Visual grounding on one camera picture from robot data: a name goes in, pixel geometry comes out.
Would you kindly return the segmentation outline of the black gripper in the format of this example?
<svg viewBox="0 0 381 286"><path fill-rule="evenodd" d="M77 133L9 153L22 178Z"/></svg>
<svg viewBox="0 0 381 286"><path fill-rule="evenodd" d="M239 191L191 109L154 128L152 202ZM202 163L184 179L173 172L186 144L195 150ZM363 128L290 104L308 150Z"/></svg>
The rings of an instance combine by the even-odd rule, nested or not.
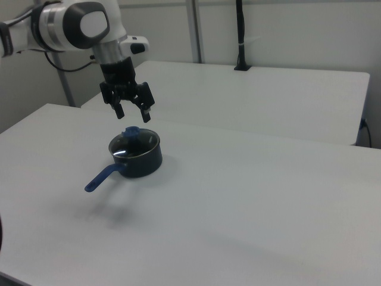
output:
<svg viewBox="0 0 381 286"><path fill-rule="evenodd" d="M115 111L118 119L124 117L121 100L125 99L126 87L129 83L135 83L135 69L132 59L127 57L113 64L100 65L106 82L100 83L100 89L104 103L109 104ZM154 97L147 82L135 86L133 97L130 101L140 109L144 123L150 121L151 107L155 104Z"/></svg>

